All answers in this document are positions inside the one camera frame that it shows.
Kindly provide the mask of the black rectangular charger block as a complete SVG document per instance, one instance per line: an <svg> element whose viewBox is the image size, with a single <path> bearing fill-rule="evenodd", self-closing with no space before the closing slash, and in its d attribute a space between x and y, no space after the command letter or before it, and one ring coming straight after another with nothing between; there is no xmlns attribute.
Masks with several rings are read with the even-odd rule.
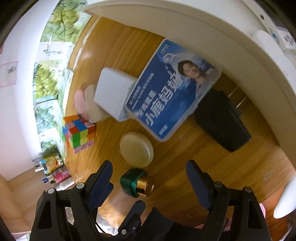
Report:
<svg viewBox="0 0 296 241"><path fill-rule="evenodd" d="M240 119L241 113L222 91L210 89L194 117L197 124L229 152L238 150L251 139Z"/></svg>

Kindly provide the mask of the beige angular plastic case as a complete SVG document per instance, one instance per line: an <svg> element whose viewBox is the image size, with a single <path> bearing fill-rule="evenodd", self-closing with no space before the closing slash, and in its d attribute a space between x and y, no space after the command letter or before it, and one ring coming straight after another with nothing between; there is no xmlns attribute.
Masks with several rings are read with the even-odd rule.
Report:
<svg viewBox="0 0 296 241"><path fill-rule="evenodd" d="M97 123L110 118L110 115L94 101L96 88L97 85L89 85L84 91L88 120L91 123Z"/></svg>

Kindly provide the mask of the round cream compact case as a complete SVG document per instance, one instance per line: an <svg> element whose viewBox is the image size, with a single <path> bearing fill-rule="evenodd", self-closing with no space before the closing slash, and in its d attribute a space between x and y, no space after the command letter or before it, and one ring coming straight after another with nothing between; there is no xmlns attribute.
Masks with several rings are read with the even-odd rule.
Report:
<svg viewBox="0 0 296 241"><path fill-rule="evenodd" d="M154 158L154 148L142 133L126 133L120 139L119 148L125 161L135 168L147 167Z"/></svg>

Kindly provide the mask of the orange juice carton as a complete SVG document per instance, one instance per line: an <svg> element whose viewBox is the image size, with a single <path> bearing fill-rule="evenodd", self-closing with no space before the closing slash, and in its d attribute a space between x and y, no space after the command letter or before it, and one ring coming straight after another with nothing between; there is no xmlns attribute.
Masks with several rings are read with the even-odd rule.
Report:
<svg viewBox="0 0 296 241"><path fill-rule="evenodd" d="M46 175L63 166L63 164L64 162L59 155L46 156L39 161L39 165L43 167L43 172Z"/></svg>

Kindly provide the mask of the pink can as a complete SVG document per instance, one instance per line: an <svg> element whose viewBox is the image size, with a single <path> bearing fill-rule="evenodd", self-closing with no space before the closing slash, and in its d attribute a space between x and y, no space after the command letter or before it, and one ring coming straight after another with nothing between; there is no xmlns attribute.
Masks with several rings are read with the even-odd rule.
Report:
<svg viewBox="0 0 296 241"><path fill-rule="evenodd" d="M66 179L70 178L71 175L66 167L60 167L56 169L52 176L57 184L60 184L61 182L65 181Z"/></svg>

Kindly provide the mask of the blue floss pick box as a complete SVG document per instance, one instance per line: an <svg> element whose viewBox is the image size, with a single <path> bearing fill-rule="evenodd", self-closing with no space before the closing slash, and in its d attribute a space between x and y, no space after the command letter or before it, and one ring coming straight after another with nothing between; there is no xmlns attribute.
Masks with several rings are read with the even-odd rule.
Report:
<svg viewBox="0 0 296 241"><path fill-rule="evenodd" d="M164 39L140 74L125 109L156 140L165 142L220 76L220 68Z"/></svg>

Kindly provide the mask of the pink square wall sticker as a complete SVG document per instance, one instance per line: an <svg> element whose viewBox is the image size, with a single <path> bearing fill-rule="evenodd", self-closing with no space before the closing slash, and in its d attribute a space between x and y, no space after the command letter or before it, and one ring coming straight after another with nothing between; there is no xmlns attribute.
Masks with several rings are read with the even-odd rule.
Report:
<svg viewBox="0 0 296 241"><path fill-rule="evenodd" d="M18 61L0 65L0 88L16 84Z"/></svg>

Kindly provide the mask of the white power adapter cube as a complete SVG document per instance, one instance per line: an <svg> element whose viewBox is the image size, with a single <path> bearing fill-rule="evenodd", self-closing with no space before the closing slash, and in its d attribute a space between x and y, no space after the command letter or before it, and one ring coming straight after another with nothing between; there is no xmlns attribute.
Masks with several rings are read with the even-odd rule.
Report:
<svg viewBox="0 0 296 241"><path fill-rule="evenodd" d="M132 92L137 78L123 71L105 67L102 69L94 101L118 122L130 119L125 102Z"/></svg>

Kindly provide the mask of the grape print flattened carton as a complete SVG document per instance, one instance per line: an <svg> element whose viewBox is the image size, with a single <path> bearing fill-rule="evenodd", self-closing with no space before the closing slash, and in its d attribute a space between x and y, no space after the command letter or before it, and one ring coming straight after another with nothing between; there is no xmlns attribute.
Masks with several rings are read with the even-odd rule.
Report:
<svg viewBox="0 0 296 241"><path fill-rule="evenodd" d="M77 41L90 20L88 1L58 1L43 30L33 75L33 105L43 155L64 151L62 118L73 71L68 68Z"/></svg>

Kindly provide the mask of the green and gold small bottle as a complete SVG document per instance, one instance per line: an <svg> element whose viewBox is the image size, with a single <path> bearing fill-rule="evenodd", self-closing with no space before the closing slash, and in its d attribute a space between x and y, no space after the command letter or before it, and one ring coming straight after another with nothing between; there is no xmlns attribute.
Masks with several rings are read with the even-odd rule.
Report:
<svg viewBox="0 0 296 241"><path fill-rule="evenodd" d="M154 181L149 178L142 169L130 169L120 178L123 192L131 197L138 198L140 195L148 197L154 190Z"/></svg>

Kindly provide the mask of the colourful rubik's cube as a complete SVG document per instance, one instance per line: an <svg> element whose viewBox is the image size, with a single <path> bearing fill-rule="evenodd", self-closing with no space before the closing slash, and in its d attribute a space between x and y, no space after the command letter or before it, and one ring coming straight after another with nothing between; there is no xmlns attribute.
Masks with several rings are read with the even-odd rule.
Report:
<svg viewBox="0 0 296 241"><path fill-rule="evenodd" d="M62 140L73 154L94 145L95 131L96 125L79 114L62 119Z"/></svg>

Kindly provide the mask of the white plastic storage bin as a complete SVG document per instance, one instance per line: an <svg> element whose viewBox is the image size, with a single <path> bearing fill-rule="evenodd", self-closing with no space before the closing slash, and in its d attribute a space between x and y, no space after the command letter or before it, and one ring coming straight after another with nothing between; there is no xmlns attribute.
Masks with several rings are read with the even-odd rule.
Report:
<svg viewBox="0 0 296 241"><path fill-rule="evenodd" d="M240 106L251 140L230 153L195 122L186 121L165 142L152 139L147 167L155 182L147 209L181 223L206 215L186 177L188 160L226 186L250 186L264 201L295 175L295 105L280 68L251 38L259 22L242 1L92 1L99 15L83 58L87 80L103 67L139 76L164 38L196 51L222 69L217 86L246 94Z"/></svg>

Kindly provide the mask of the white small bottle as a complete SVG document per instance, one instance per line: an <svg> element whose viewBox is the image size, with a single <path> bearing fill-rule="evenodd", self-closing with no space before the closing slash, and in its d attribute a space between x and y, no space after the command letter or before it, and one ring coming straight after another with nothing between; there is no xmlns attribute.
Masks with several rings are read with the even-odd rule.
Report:
<svg viewBox="0 0 296 241"><path fill-rule="evenodd" d="M53 183L55 183L55 178L54 178L53 175L49 175L49 176L44 177L42 179L42 181L43 181L44 184L47 184L47 183L53 184Z"/></svg>

